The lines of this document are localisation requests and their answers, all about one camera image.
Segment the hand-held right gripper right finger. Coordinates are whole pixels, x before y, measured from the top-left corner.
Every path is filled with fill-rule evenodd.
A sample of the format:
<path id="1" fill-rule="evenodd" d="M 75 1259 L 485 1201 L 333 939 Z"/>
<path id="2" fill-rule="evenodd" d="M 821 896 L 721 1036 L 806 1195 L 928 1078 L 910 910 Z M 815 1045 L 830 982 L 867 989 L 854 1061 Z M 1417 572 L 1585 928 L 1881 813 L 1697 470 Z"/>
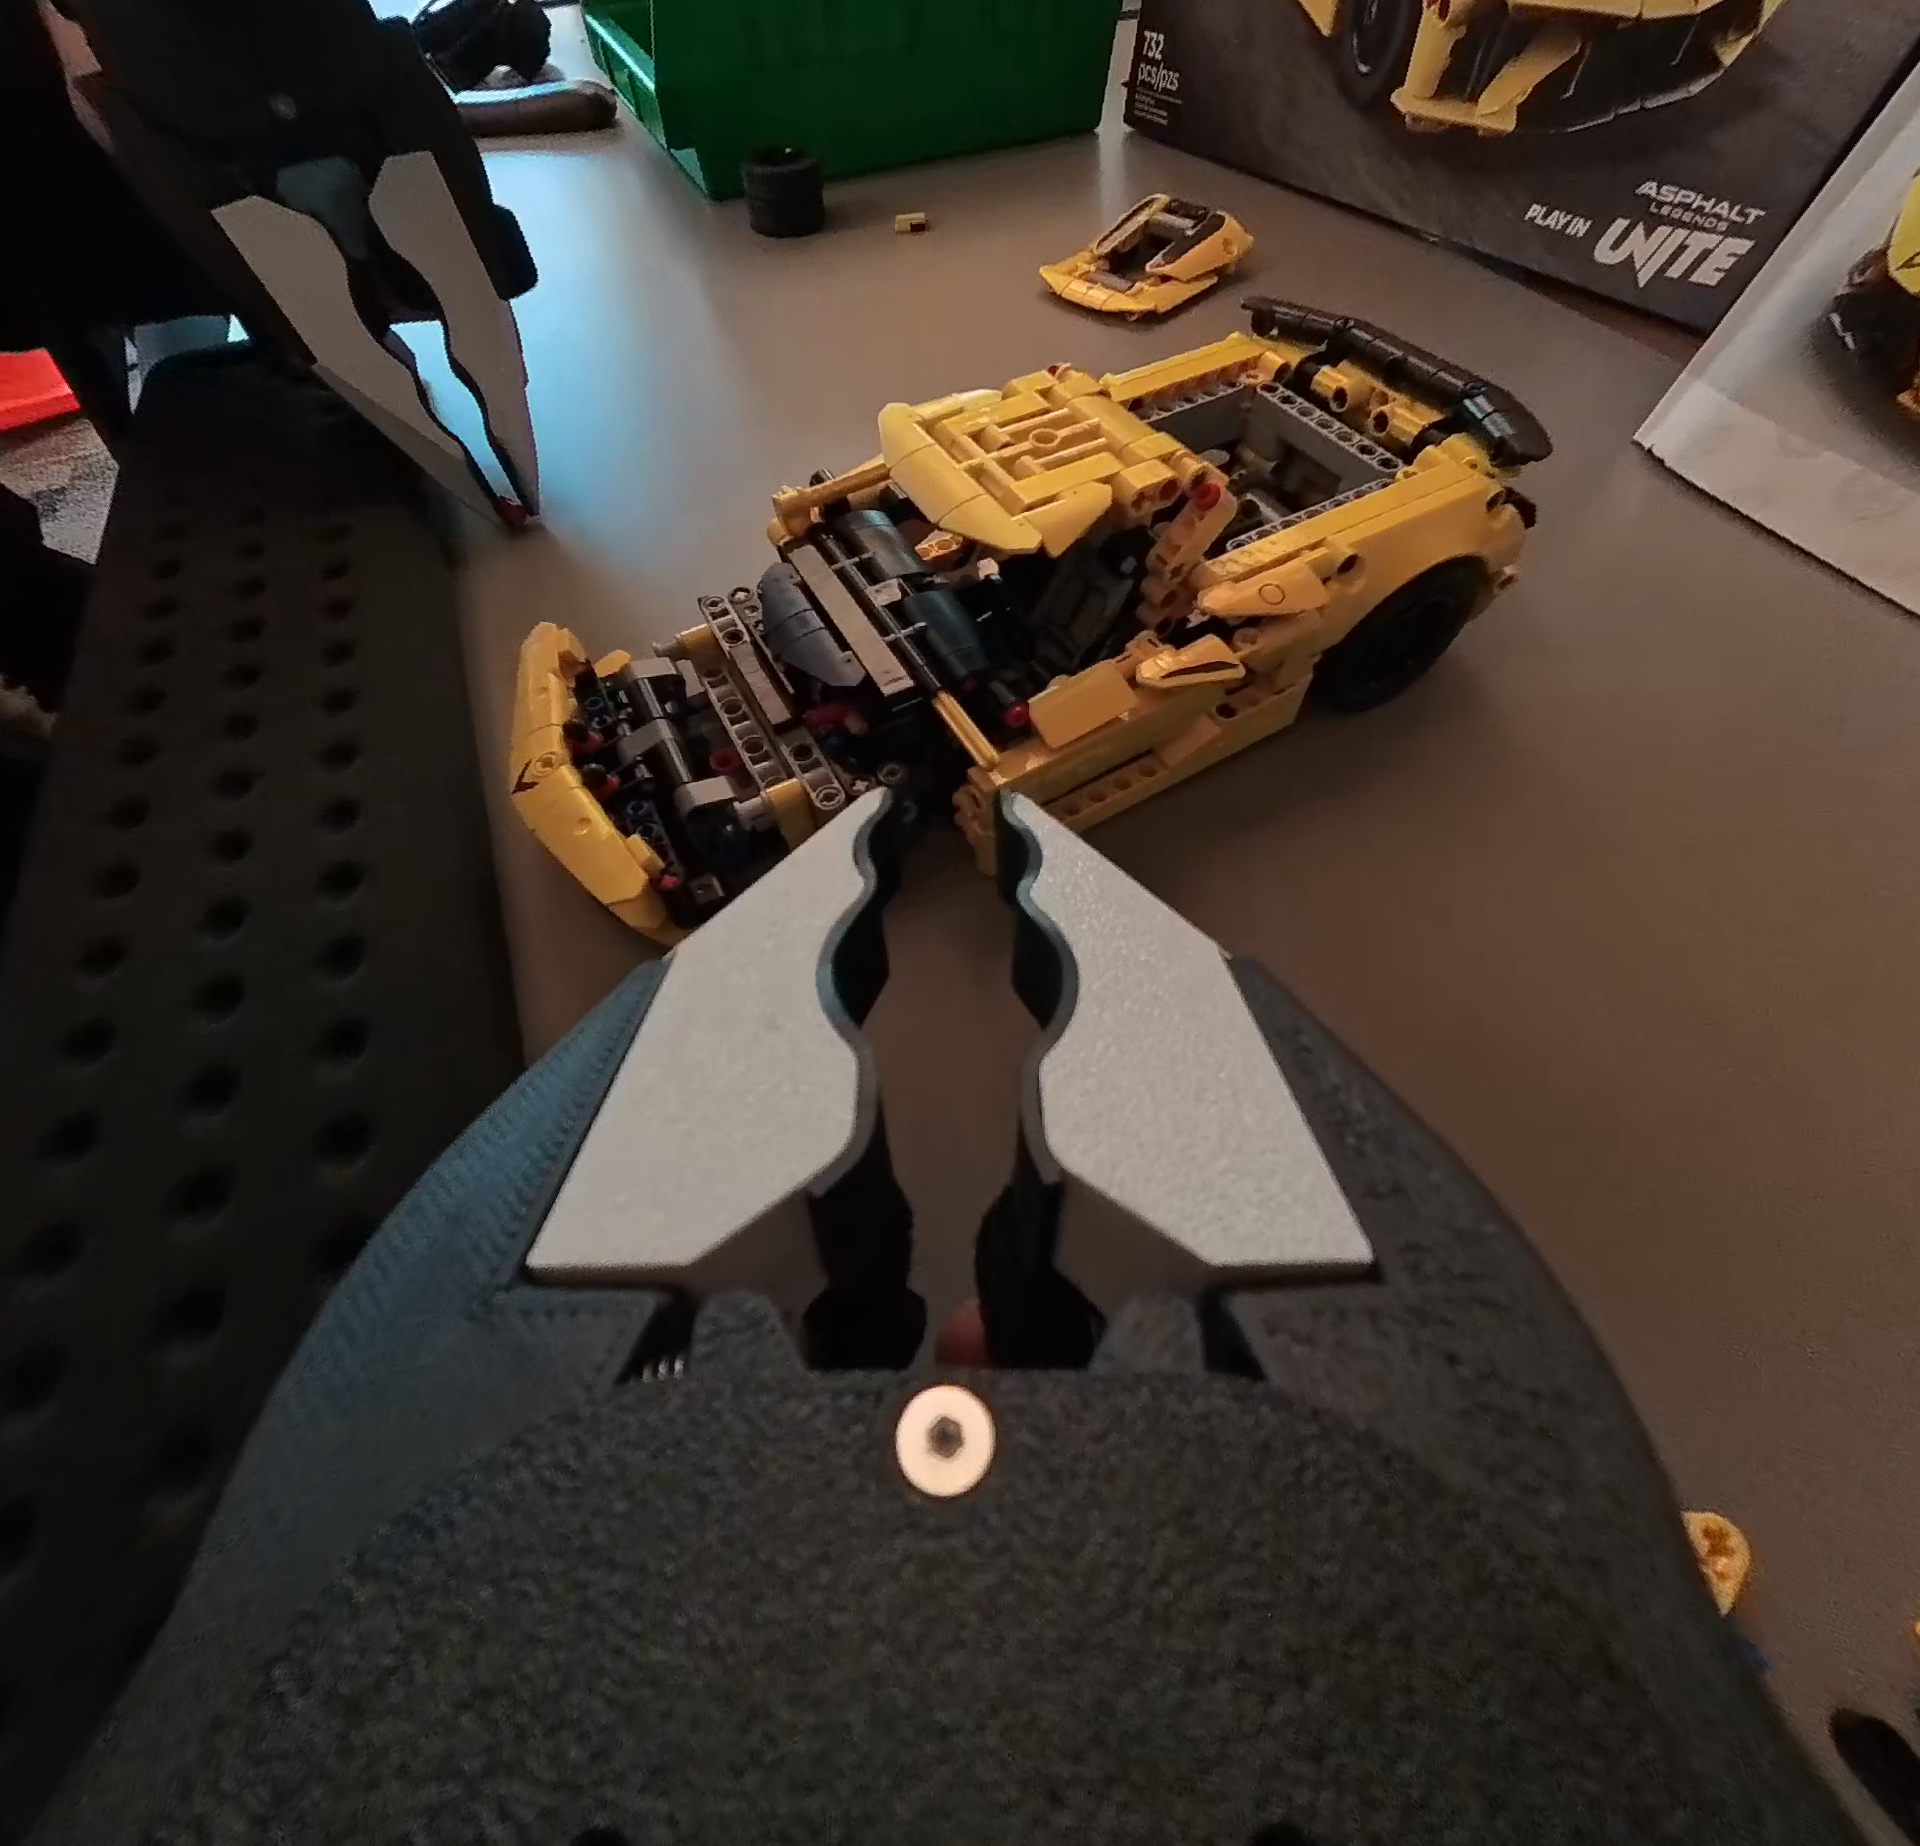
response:
<path id="1" fill-rule="evenodd" d="M 1377 1250 L 1233 956 L 1037 799 L 994 802 L 1038 1036 L 974 1241 L 993 1364 L 1079 1370 L 1138 1299 L 1346 1284 Z"/>

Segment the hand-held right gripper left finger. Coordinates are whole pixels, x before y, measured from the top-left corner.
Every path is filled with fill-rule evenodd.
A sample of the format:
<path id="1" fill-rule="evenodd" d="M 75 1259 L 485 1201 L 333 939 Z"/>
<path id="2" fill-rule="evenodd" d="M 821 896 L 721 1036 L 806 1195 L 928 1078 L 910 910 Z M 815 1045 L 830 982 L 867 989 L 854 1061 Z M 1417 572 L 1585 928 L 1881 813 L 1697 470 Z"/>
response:
<path id="1" fill-rule="evenodd" d="M 549 1288 L 752 1291 L 825 1370 L 921 1349 L 914 1215 L 864 1036 L 901 797 L 862 794 L 665 960 L 526 1250 Z"/>

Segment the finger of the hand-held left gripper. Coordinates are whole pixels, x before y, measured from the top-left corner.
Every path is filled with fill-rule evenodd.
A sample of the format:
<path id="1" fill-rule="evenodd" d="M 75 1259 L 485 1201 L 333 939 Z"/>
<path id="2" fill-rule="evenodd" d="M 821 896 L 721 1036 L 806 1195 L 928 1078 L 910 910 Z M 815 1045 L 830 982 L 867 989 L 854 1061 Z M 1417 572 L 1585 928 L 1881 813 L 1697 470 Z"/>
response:
<path id="1" fill-rule="evenodd" d="M 521 511 L 538 516 L 541 458 L 516 310 L 497 289 L 436 156 L 388 156 L 368 211 L 382 241 L 424 282 L 447 364 L 472 397 Z"/>
<path id="2" fill-rule="evenodd" d="M 435 413 L 410 354 L 365 317 L 349 259 L 322 220 L 249 194 L 215 208 L 215 223 L 287 317 L 312 369 L 440 487 L 502 521 L 499 491 L 468 446 Z"/>

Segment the black toy wheel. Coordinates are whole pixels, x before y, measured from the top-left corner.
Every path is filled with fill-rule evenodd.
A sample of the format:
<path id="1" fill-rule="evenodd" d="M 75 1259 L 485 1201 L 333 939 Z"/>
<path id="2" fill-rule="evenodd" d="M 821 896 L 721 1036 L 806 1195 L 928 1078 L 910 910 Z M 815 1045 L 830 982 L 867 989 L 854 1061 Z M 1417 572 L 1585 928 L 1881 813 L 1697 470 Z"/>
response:
<path id="1" fill-rule="evenodd" d="M 827 226 L 827 179 L 821 162 L 795 145 L 759 147 L 739 168 L 743 208 L 765 239 L 802 239 Z"/>

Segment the yellow toy brick car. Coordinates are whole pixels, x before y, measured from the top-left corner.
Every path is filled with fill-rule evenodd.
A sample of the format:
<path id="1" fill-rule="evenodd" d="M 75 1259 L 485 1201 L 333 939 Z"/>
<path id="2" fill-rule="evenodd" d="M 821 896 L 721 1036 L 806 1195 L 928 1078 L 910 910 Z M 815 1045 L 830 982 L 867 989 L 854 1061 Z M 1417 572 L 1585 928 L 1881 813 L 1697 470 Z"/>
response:
<path id="1" fill-rule="evenodd" d="M 781 490 L 756 576 L 646 652 L 521 645 L 516 813 L 670 949 L 864 795 L 1113 820 L 1294 724 L 1421 681 L 1519 577 L 1554 452 L 1498 380 L 1284 297 L 1129 369 L 891 401 L 879 452 Z"/>

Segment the grey desk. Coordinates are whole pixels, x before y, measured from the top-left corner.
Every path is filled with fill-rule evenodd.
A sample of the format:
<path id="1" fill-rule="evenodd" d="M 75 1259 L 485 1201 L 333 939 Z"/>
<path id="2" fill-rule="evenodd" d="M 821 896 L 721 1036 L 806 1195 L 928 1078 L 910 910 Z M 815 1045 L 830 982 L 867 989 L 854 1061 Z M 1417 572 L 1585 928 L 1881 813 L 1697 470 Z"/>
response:
<path id="1" fill-rule="evenodd" d="M 1527 1230 L 1682 1504 L 1732 1518 L 1746 1633 L 1814 1739 L 1916 1711 L 1916 620 L 1635 446 L 1671 326 L 1170 153 L 1119 112 L 857 178 L 799 241 L 632 121 L 486 145 L 541 279 L 519 305 L 542 521 L 463 534 L 468 690 L 525 1056 L 649 948 L 507 797 L 516 650 L 683 628 L 766 552 L 770 493 L 879 409 L 1048 362 L 1109 371 L 1242 291 L 1364 316 L 1512 388 L 1554 442 L 1523 577 L 1405 698 L 1310 715 L 1103 825 L 1289 983 Z M 1248 258 L 1153 320 L 1041 267 L 1169 194 Z M 925 234 L 897 234 L 922 210 Z"/>

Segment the black bundle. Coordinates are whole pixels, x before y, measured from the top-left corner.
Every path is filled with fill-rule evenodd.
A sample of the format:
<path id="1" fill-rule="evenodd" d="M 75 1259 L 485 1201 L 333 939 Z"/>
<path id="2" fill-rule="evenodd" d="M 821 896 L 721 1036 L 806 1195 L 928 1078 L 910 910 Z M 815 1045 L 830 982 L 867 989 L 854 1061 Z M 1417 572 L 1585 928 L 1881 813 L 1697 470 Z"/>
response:
<path id="1" fill-rule="evenodd" d="M 538 83 L 553 54 L 541 0 L 435 0 L 412 15 L 410 31 L 455 93 L 482 89 L 500 71 Z"/>

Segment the green plastic bin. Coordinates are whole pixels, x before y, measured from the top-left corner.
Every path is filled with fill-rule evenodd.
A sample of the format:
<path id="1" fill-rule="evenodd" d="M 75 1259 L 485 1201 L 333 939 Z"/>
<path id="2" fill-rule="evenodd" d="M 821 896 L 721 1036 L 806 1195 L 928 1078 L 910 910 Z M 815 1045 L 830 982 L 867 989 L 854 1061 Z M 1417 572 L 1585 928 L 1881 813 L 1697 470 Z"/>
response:
<path id="1" fill-rule="evenodd" d="M 766 149 L 828 179 L 1098 126 L 1124 0 L 582 0 L 589 48 L 710 200 Z"/>

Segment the black perforated panel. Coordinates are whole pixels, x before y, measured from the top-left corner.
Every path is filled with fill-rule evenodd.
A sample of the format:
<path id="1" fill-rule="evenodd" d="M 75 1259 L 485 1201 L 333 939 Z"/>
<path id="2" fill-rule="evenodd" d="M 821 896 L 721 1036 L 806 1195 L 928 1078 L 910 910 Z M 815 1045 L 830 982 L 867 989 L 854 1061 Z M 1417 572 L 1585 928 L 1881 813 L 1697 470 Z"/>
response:
<path id="1" fill-rule="evenodd" d="M 445 528 L 259 347 L 144 383 L 5 936 L 5 1842 L 324 1298 L 521 1066 Z"/>

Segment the pile of loose toy bricks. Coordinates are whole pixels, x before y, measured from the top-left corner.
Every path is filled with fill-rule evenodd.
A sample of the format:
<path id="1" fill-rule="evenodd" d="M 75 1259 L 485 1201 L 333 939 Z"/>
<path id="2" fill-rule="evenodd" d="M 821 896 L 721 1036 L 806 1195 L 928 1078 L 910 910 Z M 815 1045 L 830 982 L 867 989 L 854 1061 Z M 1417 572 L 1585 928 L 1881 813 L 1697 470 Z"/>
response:
<path id="1" fill-rule="evenodd" d="M 1731 1628 L 1731 1639 L 1738 1647 L 1743 1663 L 1757 1677 L 1771 1681 L 1771 1657 L 1759 1641 L 1735 1623 L 1736 1607 L 1743 1603 L 1757 1570 L 1755 1547 L 1736 1522 L 1712 1509 L 1684 1509 L 1682 1525 L 1693 1545 L 1694 1567 L 1718 1617 Z"/>

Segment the yellow car roof panel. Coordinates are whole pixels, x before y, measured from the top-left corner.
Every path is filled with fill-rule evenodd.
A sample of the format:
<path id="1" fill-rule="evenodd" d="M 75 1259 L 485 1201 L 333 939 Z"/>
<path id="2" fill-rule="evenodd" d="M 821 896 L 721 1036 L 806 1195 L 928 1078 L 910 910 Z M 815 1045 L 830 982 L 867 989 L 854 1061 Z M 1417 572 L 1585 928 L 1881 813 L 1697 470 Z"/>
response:
<path id="1" fill-rule="evenodd" d="M 1169 316 L 1208 294 L 1255 249 L 1255 234 L 1224 208 L 1157 192 L 1088 246 L 1038 267 L 1070 305 L 1130 322 Z"/>

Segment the instruction booklet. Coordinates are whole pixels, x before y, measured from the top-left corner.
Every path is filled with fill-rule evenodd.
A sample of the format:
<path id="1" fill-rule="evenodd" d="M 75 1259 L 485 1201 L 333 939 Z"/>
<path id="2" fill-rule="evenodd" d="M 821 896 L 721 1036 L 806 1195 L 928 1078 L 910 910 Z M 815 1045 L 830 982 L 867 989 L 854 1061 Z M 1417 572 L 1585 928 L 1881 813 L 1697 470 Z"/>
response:
<path id="1" fill-rule="evenodd" d="M 1684 484 L 1918 614 L 1916 82 L 1636 432 Z"/>

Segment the toy car box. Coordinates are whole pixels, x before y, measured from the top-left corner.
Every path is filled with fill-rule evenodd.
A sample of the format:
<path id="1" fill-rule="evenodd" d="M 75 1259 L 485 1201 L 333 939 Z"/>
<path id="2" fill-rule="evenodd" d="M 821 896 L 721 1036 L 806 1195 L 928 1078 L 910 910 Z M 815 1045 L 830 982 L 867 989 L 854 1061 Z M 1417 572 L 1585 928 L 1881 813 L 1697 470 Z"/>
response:
<path id="1" fill-rule="evenodd" d="M 1916 38 L 1918 0 L 1140 0 L 1124 117 L 1711 332 Z"/>

